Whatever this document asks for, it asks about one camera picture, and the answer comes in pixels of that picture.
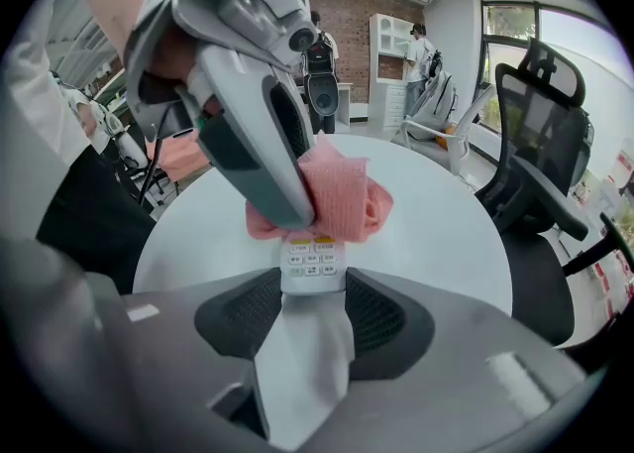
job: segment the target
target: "white t-shirt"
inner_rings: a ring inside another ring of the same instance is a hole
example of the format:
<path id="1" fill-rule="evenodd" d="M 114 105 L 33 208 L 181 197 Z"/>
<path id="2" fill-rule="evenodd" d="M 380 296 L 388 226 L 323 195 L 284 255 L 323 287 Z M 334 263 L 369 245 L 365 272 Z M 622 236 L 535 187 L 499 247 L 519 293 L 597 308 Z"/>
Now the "white t-shirt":
<path id="1" fill-rule="evenodd" d="M 110 141 L 110 136 L 108 135 L 108 130 L 106 128 L 106 113 L 104 113 L 103 108 L 98 102 L 94 100 L 88 100 L 88 98 L 79 90 L 75 88 L 65 88 L 61 87 L 61 92 L 64 97 L 67 99 L 70 109 L 72 109 L 77 116 L 77 104 L 86 104 L 90 107 L 90 113 L 92 118 L 94 118 L 97 123 L 97 127 L 95 127 L 95 132 L 92 133 L 90 137 L 90 143 L 92 147 L 95 149 L 97 154 L 101 155 L 103 151 L 108 146 L 108 142 Z"/>
<path id="2" fill-rule="evenodd" d="M 53 0 L 37 0 L 4 59 L 8 86 L 21 114 L 70 167 L 90 142 L 63 99 L 45 49 Z"/>
<path id="3" fill-rule="evenodd" d="M 337 49 L 337 43 L 335 43 L 333 36 L 331 36 L 328 32 L 324 32 L 324 36 L 326 36 L 326 39 L 328 39 L 328 41 L 330 41 L 330 44 L 333 45 L 333 58 L 339 58 L 339 50 Z"/>
<path id="4" fill-rule="evenodd" d="M 425 37 L 409 43 L 409 48 L 407 49 L 407 55 L 405 58 L 415 61 L 416 65 L 413 67 L 409 65 L 409 70 L 407 71 L 408 83 L 422 81 L 423 76 L 420 73 L 420 64 L 423 63 L 429 55 L 432 55 L 434 50 L 434 45 L 432 45 Z"/>

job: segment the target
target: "tree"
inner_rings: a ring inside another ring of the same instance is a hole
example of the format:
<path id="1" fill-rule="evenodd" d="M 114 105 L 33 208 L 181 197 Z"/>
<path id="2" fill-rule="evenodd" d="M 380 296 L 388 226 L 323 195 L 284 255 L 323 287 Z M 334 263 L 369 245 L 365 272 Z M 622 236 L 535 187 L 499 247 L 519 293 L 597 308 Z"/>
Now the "tree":
<path id="1" fill-rule="evenodd" d="M 515 39 L 535 35 L 535 12 L 531 7 L 489 6 L 486 16 L 491 34 Z"/>

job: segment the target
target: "remote control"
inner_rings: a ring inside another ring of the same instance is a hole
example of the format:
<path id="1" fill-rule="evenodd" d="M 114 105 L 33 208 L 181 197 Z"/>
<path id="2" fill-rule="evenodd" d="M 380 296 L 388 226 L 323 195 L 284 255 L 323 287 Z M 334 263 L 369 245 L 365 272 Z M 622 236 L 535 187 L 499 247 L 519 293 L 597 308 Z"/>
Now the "remote control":
<path id="1" fill-rule="evenodd" d="M 328 236 L 290 233 L 282 242 L 281 291 L 309 295 L 346 289 L 345 244 Z"/>

